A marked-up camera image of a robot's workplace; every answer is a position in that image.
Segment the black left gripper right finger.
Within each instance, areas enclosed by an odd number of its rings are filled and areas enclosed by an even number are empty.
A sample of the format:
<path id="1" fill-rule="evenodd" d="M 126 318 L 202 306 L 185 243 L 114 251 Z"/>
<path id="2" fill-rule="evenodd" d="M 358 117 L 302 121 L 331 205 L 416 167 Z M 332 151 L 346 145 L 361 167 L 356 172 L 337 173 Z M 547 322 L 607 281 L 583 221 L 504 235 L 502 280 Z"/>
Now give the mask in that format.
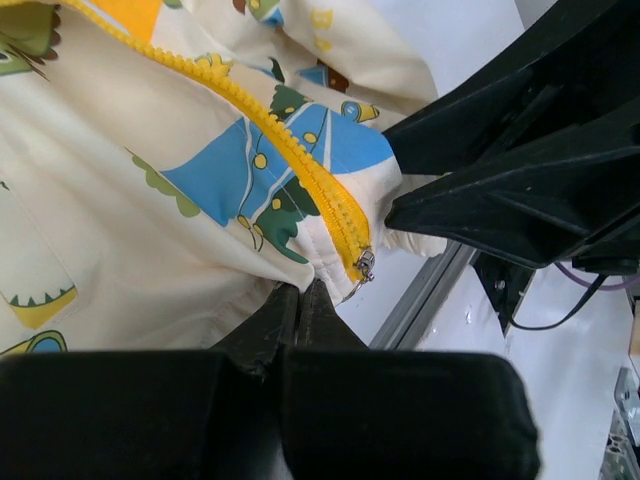
<path id="1" fill-rule="evenodd" d="M 533 479 L 538 431 L 502 357 L 372 350 L 315 281 L 281 357 L 281 441 L 296 479 Z"/>

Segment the cream yellow dinosaur kids jacket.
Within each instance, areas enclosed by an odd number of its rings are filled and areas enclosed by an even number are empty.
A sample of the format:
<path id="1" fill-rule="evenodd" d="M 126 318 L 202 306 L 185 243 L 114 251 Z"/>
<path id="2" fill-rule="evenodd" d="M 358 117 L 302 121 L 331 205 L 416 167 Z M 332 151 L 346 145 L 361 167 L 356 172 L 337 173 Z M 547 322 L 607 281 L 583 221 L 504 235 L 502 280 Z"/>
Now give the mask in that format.
<path id="1" fill-rule="evenodd" d="M 365 1 L 5 1 L 1 352 L 207 348 L 278 282 L 333 304 L 408 186 L 386 128 L 436 97 Z"/>

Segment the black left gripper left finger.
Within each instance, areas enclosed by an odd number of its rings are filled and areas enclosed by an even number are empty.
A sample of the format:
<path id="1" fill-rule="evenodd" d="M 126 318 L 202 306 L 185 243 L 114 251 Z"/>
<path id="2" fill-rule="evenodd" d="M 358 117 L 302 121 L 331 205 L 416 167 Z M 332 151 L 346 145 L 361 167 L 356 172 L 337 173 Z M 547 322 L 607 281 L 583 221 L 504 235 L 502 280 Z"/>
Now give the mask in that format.
<path id="1" fill-rule="evenodd" d="M 1 355 L 5 479 L 287 479 L 273 384 L 299 294 L 277 286 L 216 347 Z"/>

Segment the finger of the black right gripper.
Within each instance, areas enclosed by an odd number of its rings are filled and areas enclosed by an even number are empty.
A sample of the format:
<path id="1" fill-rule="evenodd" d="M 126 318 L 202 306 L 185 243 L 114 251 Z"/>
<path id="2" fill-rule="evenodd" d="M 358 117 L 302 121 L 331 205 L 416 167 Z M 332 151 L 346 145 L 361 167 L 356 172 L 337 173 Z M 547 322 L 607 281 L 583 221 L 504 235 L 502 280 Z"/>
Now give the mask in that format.
<path id="1" fill-rule="evenodd" d="M 636 270 L 639 149 L 503 155 L 402 195 L 386 223 L 529 268 Z"/>
<path id="2" fill-rule="evenodd" d="M 405 174 L 441 174 L 639 96 L 639 4 L 558 1 L 459 87 L 384 135 Z"/>

